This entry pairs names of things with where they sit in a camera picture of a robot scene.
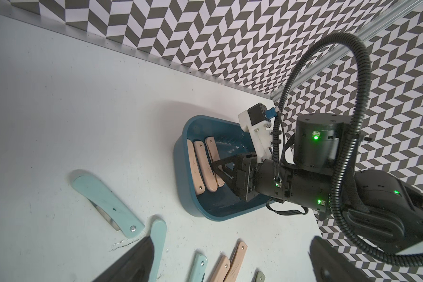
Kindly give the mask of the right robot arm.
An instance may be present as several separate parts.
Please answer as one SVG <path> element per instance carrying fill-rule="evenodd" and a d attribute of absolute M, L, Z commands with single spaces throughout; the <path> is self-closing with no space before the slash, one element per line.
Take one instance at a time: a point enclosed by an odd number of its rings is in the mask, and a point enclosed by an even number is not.
<path fill-rule="evenodd" d="M 347 47 L 357 64 L 357 93 L 352 115 L 308 114 L 297 118 L 295 133 L 285 138 L 282 108 L 291 87 L 313 55 L 326 46 Z M 403 250 L 423 241 L 423 194 L 382 170 L 356 171 L 357 150 L 367 137 L 361 127 L 371 88 L 371 61 L 363 41 L 337 32 L 312 45 L 284 86 L 278 107 L 249 109 L 250 123 L 273 121 L 268 158 L 258 152 L 213 161 L 211 166 L 242 200 L 265 195 L 269 201 L 298 204 L 286 215 L 318 211 L 332 215 L 349 241 L 372 258 L 395 266 L 423 267 L 423 253 Z"/>

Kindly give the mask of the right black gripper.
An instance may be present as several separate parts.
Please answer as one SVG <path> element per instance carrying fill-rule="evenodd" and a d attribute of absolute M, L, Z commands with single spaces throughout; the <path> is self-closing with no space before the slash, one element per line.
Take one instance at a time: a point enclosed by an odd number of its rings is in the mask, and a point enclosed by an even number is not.
<path fill-rule="evenodd" d="M 260 193 L 258 189 L 268 177 L 267 164 L 257 161 L 255 153 L 240 153 L 214 161 L 212 167 L 237 197 L 250 202 Z M 233 163 L 237 169 L 230 168 L 229 163 Z"/>

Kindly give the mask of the mint knife top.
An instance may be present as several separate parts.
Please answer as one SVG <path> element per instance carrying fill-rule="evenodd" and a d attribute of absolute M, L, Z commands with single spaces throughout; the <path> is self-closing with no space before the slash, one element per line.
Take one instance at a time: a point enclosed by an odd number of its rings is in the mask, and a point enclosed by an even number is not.
<path fill-rule="evenodd" d="M 82 173 L 74 177 L 71 185 L 87 198 L 102 217 L 125 237 L 132 239 L 145 229 L 144 223 L 99 178 Z"/>

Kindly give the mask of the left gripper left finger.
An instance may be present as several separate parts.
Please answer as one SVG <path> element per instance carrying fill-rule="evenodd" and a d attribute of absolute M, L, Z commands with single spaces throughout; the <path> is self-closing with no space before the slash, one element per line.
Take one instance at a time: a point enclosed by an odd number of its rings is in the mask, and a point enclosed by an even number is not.
<path fill-rule="evenodd" d="M 148 282 L 155 257 L 151 238 L 144 237 L 94 282 Z"/>

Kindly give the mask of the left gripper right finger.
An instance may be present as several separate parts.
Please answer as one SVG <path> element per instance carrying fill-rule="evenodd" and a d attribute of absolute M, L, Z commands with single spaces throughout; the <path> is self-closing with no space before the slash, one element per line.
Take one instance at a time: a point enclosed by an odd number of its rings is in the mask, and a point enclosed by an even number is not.
<path fill-rule="evenodd" d="M 356 268 L 319 236 L 315 236 L 311 241 L 309 256 L 317 282 L 371 281 L 362 270 Z"/>

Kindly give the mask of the mint knife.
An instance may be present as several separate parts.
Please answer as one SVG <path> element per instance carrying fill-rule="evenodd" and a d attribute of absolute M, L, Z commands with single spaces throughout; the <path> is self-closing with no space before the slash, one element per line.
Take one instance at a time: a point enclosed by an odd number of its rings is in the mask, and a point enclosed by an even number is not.
<path fill-rule="evenodd" d="M 87 198 L 102 217 L 125 237 L 132 239 L 145 229 L 144 223 L 99 178 L 82 173 L 74 177 L 71 185 Z"/>
<path fill-rule="evenodd" d="M 203 282 L 208 259 L 201 253 L 196 253 L 187 282 Z"/>

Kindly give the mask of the olive knife right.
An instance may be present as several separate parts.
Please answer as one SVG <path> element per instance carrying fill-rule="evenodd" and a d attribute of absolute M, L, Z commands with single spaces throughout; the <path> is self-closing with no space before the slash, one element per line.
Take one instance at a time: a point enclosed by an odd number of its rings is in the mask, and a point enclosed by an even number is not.
<path fill-rule="evenodd" d="M 257 271 L 255 274 L 255 278 L 253 279 L 253 282 L 265 282 L 266 276 L 262 271 Z"/>

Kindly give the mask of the mint knife angled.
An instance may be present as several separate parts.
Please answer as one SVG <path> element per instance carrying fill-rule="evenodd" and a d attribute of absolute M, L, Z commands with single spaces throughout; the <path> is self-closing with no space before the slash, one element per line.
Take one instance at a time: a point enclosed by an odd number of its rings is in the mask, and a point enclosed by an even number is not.
<path fill-rule="evenodd" d="M 167 235 L 167 225 L 162 219 L 155 219 L 150 229 L 150 239 L 154 246 L 154 257 L 152 268 L 149 275 L 149 282 L 157 280 L 158 271 L 161 265 L 163 248 Z"/>

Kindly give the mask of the mint knife centre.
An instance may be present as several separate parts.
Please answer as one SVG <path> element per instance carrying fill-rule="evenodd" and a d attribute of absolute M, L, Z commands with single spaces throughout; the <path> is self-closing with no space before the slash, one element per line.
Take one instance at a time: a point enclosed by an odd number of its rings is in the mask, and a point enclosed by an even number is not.
<path fill-rule="evenodd" d="M 196 253 L 187 282 L 203 282 L 208 259 L 201 253 Z"/>

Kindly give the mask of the dark teal storage box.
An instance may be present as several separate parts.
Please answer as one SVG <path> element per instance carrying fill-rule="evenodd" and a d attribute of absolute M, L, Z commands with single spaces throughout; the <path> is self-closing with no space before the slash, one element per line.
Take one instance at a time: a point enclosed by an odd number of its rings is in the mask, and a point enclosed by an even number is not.
<path fill-rule="evenodd" d="M 189 119 L 173 149 L 177 192 L 185 211 L 195 217 L 222 222 L 264 208 L 269 200 L 268 196 L 257 195 L 246 203 L 240 200 L 228 185 L 218 188 L 216 192 L 206 190 L 201 195 L 196 195 L 187 141 L 204 142 L 210 136 L 215 138 L 222 159 L 255 150 L 250 134 L 244 132 L 238 123 L 203 115 Z"/>

